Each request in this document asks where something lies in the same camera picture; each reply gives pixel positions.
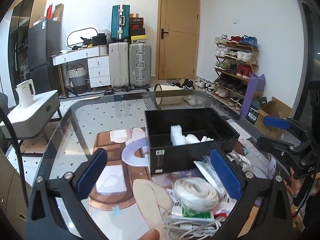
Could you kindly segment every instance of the wooden door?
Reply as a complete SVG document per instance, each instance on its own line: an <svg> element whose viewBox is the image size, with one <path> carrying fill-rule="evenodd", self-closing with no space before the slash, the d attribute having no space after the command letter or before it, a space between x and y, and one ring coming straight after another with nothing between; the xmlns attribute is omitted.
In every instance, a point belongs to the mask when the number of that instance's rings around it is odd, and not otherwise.
<svg viewBox="0 0 320 240"><path fill-rule="evenodd" d="M200 0L161 0L159 79L192 79L195 72Z"/></svg>

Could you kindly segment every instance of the white side table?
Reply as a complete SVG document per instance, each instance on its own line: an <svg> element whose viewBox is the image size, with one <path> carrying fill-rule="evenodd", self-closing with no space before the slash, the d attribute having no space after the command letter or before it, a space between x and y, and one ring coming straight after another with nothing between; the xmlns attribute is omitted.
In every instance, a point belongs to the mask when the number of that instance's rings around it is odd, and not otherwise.
<svg viewBox="0 0 320 240"><path fill-rule="evenodd" d="M48 138L44 132L44 128L56 111L58 111L60 120L62 118L59 109L60 100L58 91L53 90L35 95L33 100L34 103L27 108L22 108L20 105L17 105L8 114L8 118L19 140L32 139L37 137L39 133L42 133L45 140L49 142L50 138ZM10 139L10 133L4 125L4 122L0 123L0 127L6 138Z"/></svg>

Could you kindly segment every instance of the electric kettle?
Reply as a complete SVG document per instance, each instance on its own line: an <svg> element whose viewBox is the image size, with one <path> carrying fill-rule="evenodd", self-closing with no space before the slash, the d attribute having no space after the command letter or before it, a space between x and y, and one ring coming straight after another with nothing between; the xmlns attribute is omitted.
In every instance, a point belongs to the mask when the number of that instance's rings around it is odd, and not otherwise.
<svg viewBox="0 0 320 240"><path fill-rule="evenodd" d="M26 80L17 85L16 91L19 96L19 104L27 108L33 104L33 97L36 94L32 79Z"/></svg>

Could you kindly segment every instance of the red sneaker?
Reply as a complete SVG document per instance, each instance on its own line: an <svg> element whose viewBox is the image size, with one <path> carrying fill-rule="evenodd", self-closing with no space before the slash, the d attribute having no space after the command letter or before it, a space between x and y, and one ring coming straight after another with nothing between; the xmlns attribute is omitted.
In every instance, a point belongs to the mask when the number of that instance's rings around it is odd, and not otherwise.
<svg viewBox="0 0 320 240"><path fill-rule="evenodd" d="M243 71L242 77L245 79L249 79L251 74L252 74L252 69L248 66L244 66L244 71Z"/></svg>
<svg viewBox="0 0 320 240"><path fill-rule="evenodd" d="M231 43L239 45L239 41L241 41L242 39L243 37L240 37L240 36L231 37Z"/></svg>
<svg viewBox="0 0 320 240"><path fill-rule="evenodd" d="M243 77L245 68L246 68L246 66L238 65L238 68L237 68L237 76L238 77Z"/></svg>

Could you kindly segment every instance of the white cable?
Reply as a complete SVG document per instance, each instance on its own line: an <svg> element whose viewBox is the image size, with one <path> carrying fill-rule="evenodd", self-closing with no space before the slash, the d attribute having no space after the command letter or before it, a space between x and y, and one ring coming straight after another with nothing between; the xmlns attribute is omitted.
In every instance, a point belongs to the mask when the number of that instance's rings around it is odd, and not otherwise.
<svg viewBox="0 0 320 240"><path fill-rule="evenodd" d="M167 236L170 239L176 239L171 237L170 233L179 235L179 240L191 239L196 237L197 240L204 239L208 236L213 236L221 227L221 222L225 221L225 217L218 217L211 222L190 221L190 220L171 220L165 226L167 229Z"/></svg>
<svg viewBox="0 0 320 240"><path fill-rule="evenodd" d="M215 188L202 178L177 179L173 189L184 205L197 212L210 211L219 202Z"/></svg>

